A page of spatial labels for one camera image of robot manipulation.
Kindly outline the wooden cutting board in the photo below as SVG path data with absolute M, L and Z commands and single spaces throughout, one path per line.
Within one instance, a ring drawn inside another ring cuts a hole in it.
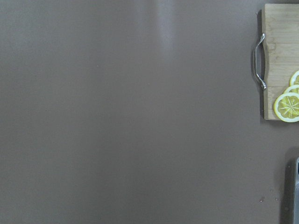
M 253 50 L 253 75 L 263 94 L 263 118 L 278 120 L 274 102 L 299 70 L 298 4 L 265 4 L 262 32 Z

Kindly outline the grey kitchen scale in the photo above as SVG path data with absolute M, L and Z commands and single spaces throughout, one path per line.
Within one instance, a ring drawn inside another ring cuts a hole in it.
M 286 206 L 288 224 L 299 223 L 299 158 L 288 163 L 286 169 Z

